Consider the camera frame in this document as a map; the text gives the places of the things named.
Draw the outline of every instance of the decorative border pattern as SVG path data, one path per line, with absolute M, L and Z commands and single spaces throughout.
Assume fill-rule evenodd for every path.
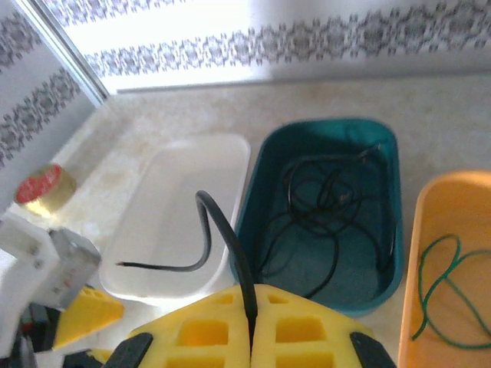
M 395 8 L 389 16 L 377 11 L 363 18 L 352 15 L 348 21 L 329 18 L 324 22 L 315 19 L 311 25 L 269 25 L 247 33 L 111 49 L 85 58 L 103 78 L 313 58 L 373 57 L 382 52 L 479 49 L 491 38 L 490 8 L 472 1 L 461 1 L 452 8 L 441 3 L 433 11 L 421 5 L 404 14 Z
M 72 76 L 60 68 L 41 87 L 37 87 L 22 103 L 0 121 L 0 169 L 5 160 L 24 148 L 24 141 L 32 140 L 72 101 L 81 89 Z
M 39 34 L 18 12 L 0 21 L 0 74 L 41 44 Z
M 43 0 L 63 27 L 163 8 L 189 0 Z

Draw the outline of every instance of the white wall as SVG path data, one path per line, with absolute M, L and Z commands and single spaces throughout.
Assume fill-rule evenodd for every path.
M 9 0 L 0 0 L 0 214 L 94 110 Z
M 43 0 L 108 90 L 491 70 L 487 0 Z

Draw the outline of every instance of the beige countertop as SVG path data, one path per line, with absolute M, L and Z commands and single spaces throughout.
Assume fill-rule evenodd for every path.
M 242 134 L 252 146 L 249 170 L 264 138 L 282 124 L 322 117 L 370 117 L 390 126 L 400 150 L 405 245 L 409 248 L 418 192 L 434 176 L 456 169 L 491 169 L 491 75 L 263 84 L 167 90 L 110 98 L 54 158 L 75 176 L 78 190 L 43 227 L 66 226 L 107 246 L 150 159 L 166 143 L 214 132 Z M 404 281 L 361 321 L 397 361 Z M 125 301 L 122 321 L 54 353 L 113 348 L 133 328 L 165 310 Z

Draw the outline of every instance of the gold lid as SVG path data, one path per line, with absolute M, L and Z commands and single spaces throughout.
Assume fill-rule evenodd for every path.
M 29 175 L 18 187 L 15 202 L 42 217 L 62 207 L 77 188 L 75 179 L 61 166 L 49 164 Z

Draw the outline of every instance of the black wire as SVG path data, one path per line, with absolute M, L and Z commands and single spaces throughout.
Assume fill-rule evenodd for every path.
M 160 271 L 190 272 L 202 267 L 209 257 L 212 247 L 212 235 L 209 228 L 208 213 L 215 222 L 220 235 L 223 237 L 227 248 L 234 257 L 237 275 L 239 277 L 240 288 L 242 290 L 242 299 L 244 300 L 244 310 L 249 322 L 249 343 L 252 349 L 252 340 L 254 338 L 255 319 L 258 315 L 258 303 L 255 296 L 254 281 L 247 262 L 247 257 L 242 246 L 240 245 L 237 235 L 233 231 L 222 210 L 213 198 L 205 191 L 200 190 L 196 194 L 196 205 L 198 207 L 199 219 L 203 228 L 205 238 L 205 247 L 203 256 L 197 263 L 190 266 L 165 266 L 157 264 L 144 264 L 136 262 L 119 262 L 117 265 L 124 267 L 145 268 Z
M 259 282 L 264 282 L 266 278 L 281 274 L 288 267 L 288 263 L 294 258 L 295 250 L 279 268 L 271 271 L 275 249 L 281 246 L 278 240 L 293 227 L 302 228 L 308 233 L 332 243 L 334 252 L 331 267 L 325 278 L 320 284 L 304 293 L 303 297 L 314 297 L 332 279 L 339 260 L 340 242 L 338 235 L 348 228 L 357 229 L 372 244 L 375 252 L 376 268 L 380 273 L 385 272 L 389 268 L 394 255 L 396 228 L 396 222 L 392 216 L 390 204 L 378 196 L 364 194 L 361 184 L 358 183 L 357 185 L 357 180 L 353 180 L 353 177 L 350 176 L 351 171 L 356 166 L 366 164 L 368 160 L 378 160 L 379 157 L 373 153 L 380 148 L 380 143 L 375 143 L 358 154 L 304 157 L 287 167 L 282 181 L 285 192 L 286 210 L 274 215 L 265 224 L 254 246 L 253 259 L 256 274 L 259 276 Z M 380 162 L 387 165 L 382 159 L 380 159 Z M 327 169 L 325 167 L 326 165 L 334 165 L 334 168 Z M 322 178 L 320 179 L 316 176 L 302 177 L 300 172 L 311 168 L 314 168 L 320 173 Z M 306 185 L 318 186 L 315 202 L 310 202 L 299 194 L 299 191 Z M 336 193 L 339 189 L 343 189 L 344 192 L 341 197 Z M 385 262 L 382 262 L 382 248 L 377 238 L 356 219 L 360 213 L 362 204 L 366 201 L 380 202 L 387 210 L 387 213 L 389 213 L 392 237 L 390 240 L 389 255 Z M 269 242 L 265 243 L 268 237 L 267 235 L 272 232 L 272 225 L 280 219 L 286 221 L 286 223 L 272 234 L 273 236 Z

